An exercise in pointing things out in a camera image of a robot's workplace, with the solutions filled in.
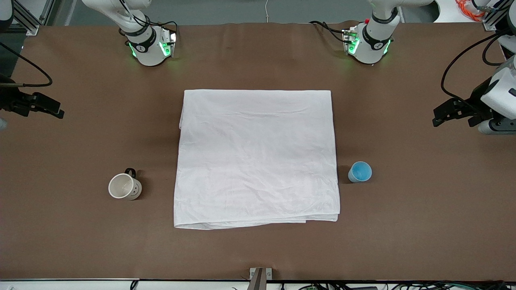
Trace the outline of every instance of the power cable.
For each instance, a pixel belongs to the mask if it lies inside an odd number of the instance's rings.
[[[18,56],[19,58],[25,60],[26,62],[28,62],[31,66],[35,67],[38,71],[40,71],[43,75],[45,75],[46,78],[49,80],[46,84],[4,83],[4,84],[0,84],[0,87],[15,87],[15,88],[32,87],[32,88],[40,88],[40,87],[48,87],[49,85],[51,85],[53,83],[52,78],[42,68],[40,68],[35,63],[33,63],[32,61],[30,61],[27,58],[25,58],[23,55],[21,55],[21,54],[17,53],[16,51],[12,50],[10,47],[6,46],[5,44],[0,42],[0,45],[3,48],[7,49],[10,53],[12,53],[12,54]]]

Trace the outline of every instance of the wire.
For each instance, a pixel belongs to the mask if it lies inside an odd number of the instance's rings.
[[[167,24],[170,24],[170,23],[173,23],[175,25],[175,31],[174,33],[179,33],[179,25],[175,22],[175,21],[167,21],[165,23],[158,23],[158,22],[153,22],[153,21],[150,21],[147,19],[144,21],[138,17],[136,17],[130,10],[129,8],[127,7],[127,4],[125,3],[125,0],[118,0],[120,2],[120,4],[122,4],[122,6],[124,7],[125,11],[133,17],[133,19],[136,21],[136,23],[138,23],[140,26],[145,26],[145,25],[154,25],[154,26],[160,26],[160,27],[163,27],[164,25],[167,25]]]
[[[469,104],[468,102],[466,102],[463,98],[459,97],[458,95],[456,94],[453,94],[451,92],[449,92],[445,87],[444,87],[444,81],[446,80],[446,76],[448,74],[448,71],[450,70],[450,68],[452,68],[452,66],[455,64],[455,62],[461,57],[463,56],[466,52],[468,52],[469,50],[471,50],[472,48],[474,48],[475,46],[481,44],[481,43],[484,43],[494,37],[496,37],[498,34],[492,34],[484,39],[481,39],[475,43],[473,43],[472,45],[470,45],[468,48],[464,49],[461,53],[459,53],[459,55],[457,55],[451,62],[450,64],[448,65],[448,67],[446,68],[446,70],[444,70],[444,73],[443,73],[443,77],[441,78],[441,89],[443,90],[444,93],[446,93],[448,96],[454,98],[454,99],[458,99],[460,100],[462,103],[464,103],[466,106],[468,106],[471,110],[477,112],[477,113],[480,113],[480,111],[473,107],[471,104]]]
[[[498,66],[501,66],[503,65],[504,63],[503,62],[490,62],[487,60],[487,51],[489,50],[489,48],[493,45],[493,43],[500,37],[502,37],[505,33],[500,33],[500,34],[497,34],[493,39],[491,39],[491,41],[488,42],[488,44],[486,45],[486,48],[484,48],[484,51],[482,52],[482,61],[489,65],[489,66],[494,66],[494,67],[498,67]]]
[[[343,31],[341,30],[337,30],[337,29],[334,29],[334,28],[331,28],[328,26],[328,24],[326,22],[319,22],[319,21],[310,21],[309,22],[310,24],[318,24],[320,26],[322,26],[324,29],[326,29],[327,31],[329,31],[331,33],[331,35],[333,35],[333,37],[335,37],[338,41],[340,42],[344,42],[344,43],[351,43],[351,41],[349,40],[343,40],[341,39],[340,37],[338,37],[335,33],[340,33],[340,34],[344,34]]]
[[[480,12],[479,14],[473,14],[471,11],[469,11],[466,8],[466,4],[467,4],[468,1],[469,0],[455,0],[457,5],[459,5],[459,8],[462,11],[462,13],[464,13],[466,16],[468,16],[469,18],[471,18],[472,20],[474,20],[476,22],[481,22],[482,21],[482,17],[486,13],[485,12]]]
[[[0,42],[0,45],[7,49],[10,53],[18,56],[19,58],[25,60],[26,62],[28,62],[31,66],[35,67],[38,71],[40,71],[42,74],[44,74],[46,76],[46,78],[49,80],[46,84],[17,84],[17,83],[6,83],[6,84],[0,84],[0,87],[33,87],[33,88],[40,88],[40,87],[48,87],[49,85],[51,85],[53,83],[52,81],[52,78],[49,76],[49,74],[47,74],[44,70],[42,70],[39,66],[37,66],[35,63],[33,63],[32,61],[26,59],[23,55],[15,52],[14,50],[12,50],[10,47],[6,46],[5,44],[1,43]]]
[[[138,286],[138,280],[134,280],[131,282],[131,286],[129,287],[129,290],[134,290]]]
[[[267,12],[267,3],[269,3],[269,0],[265,1],[265,18],[267,18],[267,23],[269,23],[269,12]]]

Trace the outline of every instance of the gray floor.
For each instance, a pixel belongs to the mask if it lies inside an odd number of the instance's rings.
[[[176,21],[179,25],[266,22],[266,0],[154,0],[144,13],[152,21]],[[82,0],[63,0],[54,8],[52,25],[115,25],[108,17],[83,4]],[[307,23],[312,20],[338,23],[364,20],[372,8],[366,0],[269,0],[269,21]],[[403,9],[406,22],[433,22],[437,5]],[[24,34],[0,35],[0,42],[20,51]],[[16,56],[0,49],[0,73],[10,75]]]
[[[154,0],[144,13],[152,21],[174,20],[179,25],[266,22],[266,0]],[[365,0],[269,0],[269,21],[307,23],[312,20],[329,23],[363,20],[371,14]],[[86,7],[78,0],[70,25],[113,25],[107,17]]]

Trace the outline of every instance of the orange cable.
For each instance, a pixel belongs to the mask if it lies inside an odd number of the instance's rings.
[[[455,2],[459,5],[459,8],[462,11],[462,13],[464,13],[466,16],[468,16],[469,18],[471,18],[472,20],[474,20],[476,22],[482,21],[482,17],[484,16],[485,12],[480,12],[479,14],[473,14],[471,11],[469,11],[466,8],[466,4],[468,1],[471,1],[471,0],[455,0]]]

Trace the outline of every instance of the green led light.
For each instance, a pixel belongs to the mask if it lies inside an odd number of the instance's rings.
[[[169,56],[170,55],[170,49],[169,48],[165,49],[166,47],[168,47],[167,44],[163,44],[163,43],[160,42],[159,43],[159,47],[162,48],[163,55],[165,55],[165,56]]]
[[[360,39],[356,38],[356,43],[353,43],[353,45],[349,46],[349,49],[348,49],[349,53],[354,54],[355,51],[357,51],[357,47],[359,44],[360,44]]]
[[[387,45],[385,46],[385,50],[383,51],[383,54],[387,53],[387,49],[389,49],[389,44],[391,44],[391,40],[389,40],[389,42],[387,42]]]
[[[136,57],[136,53],[134,52],[134,49],[133,49],[133,46],[131,45],[131,43],[129,43],[129,47],[131,48],[131,51],[133,52],[133,56]]]

